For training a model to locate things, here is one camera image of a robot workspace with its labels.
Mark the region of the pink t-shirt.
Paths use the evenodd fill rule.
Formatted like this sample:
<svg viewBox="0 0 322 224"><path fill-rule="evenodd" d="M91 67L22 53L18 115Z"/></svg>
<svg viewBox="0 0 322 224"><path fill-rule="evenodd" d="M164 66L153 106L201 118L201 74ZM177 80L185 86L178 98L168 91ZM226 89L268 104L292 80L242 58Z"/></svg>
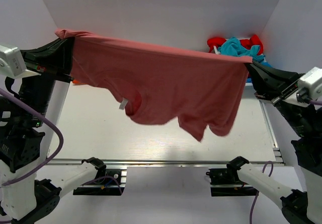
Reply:
<svg viewBox="0 0 322 224"><path fill-rule="evenodd" d="M225 81L231 71L216 54L68 29L55 34L74 38L71 76L109 90L132 121L162 125L177 118L197 141L206 128L218 136L231 131L245 86Z"/></svg>

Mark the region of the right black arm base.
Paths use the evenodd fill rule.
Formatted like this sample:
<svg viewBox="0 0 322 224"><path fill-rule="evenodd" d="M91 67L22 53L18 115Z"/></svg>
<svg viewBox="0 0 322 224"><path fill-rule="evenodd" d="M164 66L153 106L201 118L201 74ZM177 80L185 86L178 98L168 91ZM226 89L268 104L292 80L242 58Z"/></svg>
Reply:
<svg viewBox="0 0 322 224"><path fill-rule="evenodd" d="M234 179L227 169L209 169L205 175L206 179L210 181L212 197L255 196L257 193L257 190L251 185Z"/></svg>

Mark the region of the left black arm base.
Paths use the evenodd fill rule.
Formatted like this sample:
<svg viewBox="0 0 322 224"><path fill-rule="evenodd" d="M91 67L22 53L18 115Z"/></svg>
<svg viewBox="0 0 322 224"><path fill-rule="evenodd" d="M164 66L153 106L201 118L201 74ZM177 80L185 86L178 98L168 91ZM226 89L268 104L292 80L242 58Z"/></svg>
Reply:
<svg viewBox="0 0 322 224"><path fill-rule="evenodd" d="M121 196L126 184L127 168L125 166L107 165L104 173L96 180L79 186L73 191L74 196Z"/></svg>

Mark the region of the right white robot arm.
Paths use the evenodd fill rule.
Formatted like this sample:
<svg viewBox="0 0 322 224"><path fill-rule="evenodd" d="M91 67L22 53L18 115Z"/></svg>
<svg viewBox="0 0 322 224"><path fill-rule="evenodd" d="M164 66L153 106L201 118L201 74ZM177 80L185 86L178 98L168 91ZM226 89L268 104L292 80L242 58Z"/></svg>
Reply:
<svg viewBox="0 0 322 224"><path fill-rule="evenodd" d="M256 61L246 67L256 97L275 107L298 136L291 145L305 189L268 176L244 157L230 161L227 173L272 201L288 223L321 223L321 68L299 74Z"/></svg>

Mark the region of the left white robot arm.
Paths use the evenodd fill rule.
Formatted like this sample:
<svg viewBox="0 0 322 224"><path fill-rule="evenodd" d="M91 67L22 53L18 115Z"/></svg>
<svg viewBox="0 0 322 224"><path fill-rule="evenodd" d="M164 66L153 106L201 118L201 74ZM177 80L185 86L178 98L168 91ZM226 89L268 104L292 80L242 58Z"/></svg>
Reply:
<svg viewBox="0 0 322 224"><path fill-rule="evenodd" d="M40 48L20 50L1 46L1 215L9 223L35 223L49 215L60 199L78 186L105 178L106 165L97 158L57 180L37 180L37 172L52 160L41 152L45 136L38 128L47 125L64 139L46 118L57 81L69 83L74 39L56 39Z"/></svg>

